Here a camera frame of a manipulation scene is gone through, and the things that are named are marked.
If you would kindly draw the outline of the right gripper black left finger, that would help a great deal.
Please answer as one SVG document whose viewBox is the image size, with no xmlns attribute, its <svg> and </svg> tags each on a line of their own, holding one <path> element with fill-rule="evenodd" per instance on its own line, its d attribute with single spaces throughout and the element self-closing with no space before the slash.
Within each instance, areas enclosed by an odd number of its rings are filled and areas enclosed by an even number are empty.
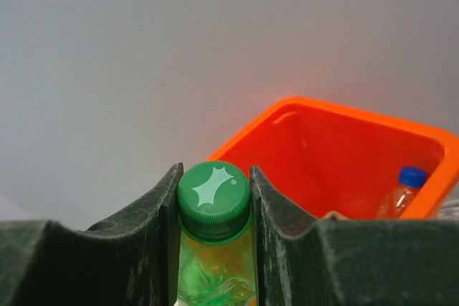
<svg viewBox="0 0 459 306">
<path fill-rule="evenodd" d="M 84 231 L 58 221 L 1 223 L 3 305 L 173 305 L 179 247 L 173 165 L 147 193 Z"/>
</svg>

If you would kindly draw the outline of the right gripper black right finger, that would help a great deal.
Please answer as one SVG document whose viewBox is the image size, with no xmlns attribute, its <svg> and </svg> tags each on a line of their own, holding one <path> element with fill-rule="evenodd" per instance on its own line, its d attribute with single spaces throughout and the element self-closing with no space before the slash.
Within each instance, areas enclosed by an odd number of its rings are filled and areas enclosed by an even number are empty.
<svg viewBox="0 0 459 306">
<path fill-rule="evenodd" d="M 259 305 L 456 305 L 458 223 L 317 219 L 250 169 Z"/>
</svg>

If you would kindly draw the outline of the green plastic bottle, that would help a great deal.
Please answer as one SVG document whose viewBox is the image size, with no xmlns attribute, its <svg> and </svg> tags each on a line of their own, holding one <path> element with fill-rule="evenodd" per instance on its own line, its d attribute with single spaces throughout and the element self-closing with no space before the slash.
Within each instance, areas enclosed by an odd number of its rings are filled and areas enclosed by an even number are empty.
<svg viewBox="0 0 459 306">
<path fill-rule="evenodd" d="M 256 287 L 251 194 L 225 161 L 192 166 L 177 188 L 181 241 L 178 305 L 250 305 Z"/>
</svg>

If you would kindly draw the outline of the Pepsi bottle blue cap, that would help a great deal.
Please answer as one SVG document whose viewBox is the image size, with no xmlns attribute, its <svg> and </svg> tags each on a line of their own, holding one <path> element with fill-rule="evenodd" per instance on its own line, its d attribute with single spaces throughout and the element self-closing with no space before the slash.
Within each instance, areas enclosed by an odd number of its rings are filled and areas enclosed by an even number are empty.
<svg viewBox="0 0 459 306">
<path fill-rule="evenodd" d="M 421 168 L 402 167 L 398 176 L 398 184 L 385 196 L 376 219 L 399 218 L 425 185 L 427 179 L 427 173 Z"/>
</svg>

